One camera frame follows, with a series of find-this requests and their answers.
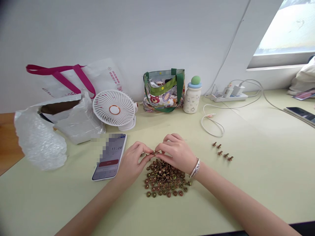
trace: fan grille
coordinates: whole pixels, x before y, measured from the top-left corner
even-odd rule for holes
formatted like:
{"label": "fan grille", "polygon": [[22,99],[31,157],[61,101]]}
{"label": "fan grille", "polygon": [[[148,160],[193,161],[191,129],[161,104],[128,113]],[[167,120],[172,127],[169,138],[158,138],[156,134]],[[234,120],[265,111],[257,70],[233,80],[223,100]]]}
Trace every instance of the fan grille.
{"label": "fan grille", "polygon": [[[112,114],[109,110],[111,106],[119,107],[120,113]],[[125,125],[135,115],[134,102],[128,95],[117,90],[105,90],[96,95],[93,111],[101,121],[112,126]]]}

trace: pile of screws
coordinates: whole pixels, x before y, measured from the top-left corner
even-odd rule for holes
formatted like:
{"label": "pile of screws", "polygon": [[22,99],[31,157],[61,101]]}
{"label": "pile of screws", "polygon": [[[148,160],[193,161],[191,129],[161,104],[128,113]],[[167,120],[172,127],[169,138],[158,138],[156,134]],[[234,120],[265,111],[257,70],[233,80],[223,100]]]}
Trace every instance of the pile of screws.
{"label": "pile of screws", "polygon": [[183,196],[183,191],[188,192],[188,188],[185,185],[191,186],[191,182],[188,181],[186,183],[184,172],[163,160],[156,159],[147,167],[147,170],[151,170],[151,172],[147,173],[148,178],[144,181],[145,189],[149,189],[151,185],[151,192],[147,192],[147,197],[152,196],[155,198],[157,194],[171,197],[171,192],[174,196]]}
{"label": "pile of screws", "polygon": [[[217,142],[213,143],[212,146],[214,146],[214,147],[217,146]],[[221,156],[222,153],[223,153],[223,151],[219,151],[219,152],[218,152],[218,155]],[[227,158],[228,155],[229,155],[229,153],[224,154],[223,157]],[[232,161],[233,158],[234,158],[234,156],[231,156],[231,157],[228,157],[227,160],[228,160],[228,161]]]}

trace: silver bracelet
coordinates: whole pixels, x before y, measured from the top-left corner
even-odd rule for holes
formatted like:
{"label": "silver bracelet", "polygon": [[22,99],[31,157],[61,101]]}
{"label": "silver bracelet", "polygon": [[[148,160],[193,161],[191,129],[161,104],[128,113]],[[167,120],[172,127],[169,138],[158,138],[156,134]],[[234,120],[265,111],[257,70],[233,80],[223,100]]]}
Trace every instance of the silver bracelet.
{"label": "silver bracelet", "polygon": [[191,172],[191,174],[189,175],[189,178],[193,178],[195,176],[195,174],[197,174],[199,168],[200,168],[200,159],[197,158],[197,164],[196,164],[193,172]]}

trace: desk fan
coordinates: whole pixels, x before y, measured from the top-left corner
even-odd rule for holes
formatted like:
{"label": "desk fan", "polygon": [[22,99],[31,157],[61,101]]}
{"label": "desk fan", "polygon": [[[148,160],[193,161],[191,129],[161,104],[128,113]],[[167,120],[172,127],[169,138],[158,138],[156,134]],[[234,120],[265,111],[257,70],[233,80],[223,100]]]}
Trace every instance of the desk fan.
{"label": "desk fan", "polygon": [[95,96],[93,111],[102,122],[125,131],[136,125],[138,105],[123,92],[105,90]]}

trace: red button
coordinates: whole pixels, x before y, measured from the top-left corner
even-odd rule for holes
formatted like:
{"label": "red button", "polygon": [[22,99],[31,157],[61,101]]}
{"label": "red button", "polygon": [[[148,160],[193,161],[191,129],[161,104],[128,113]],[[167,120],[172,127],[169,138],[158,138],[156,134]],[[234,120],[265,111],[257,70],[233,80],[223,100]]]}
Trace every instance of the red button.
{"label": "red button", "polygon": [[110,165],[115,165],[115,164],[118,164],[119,160],[112,160],[112,161],[106,161],[106,162],[101,162],[99,163],[99,167],[102,167],[102,166],[110,166]]}

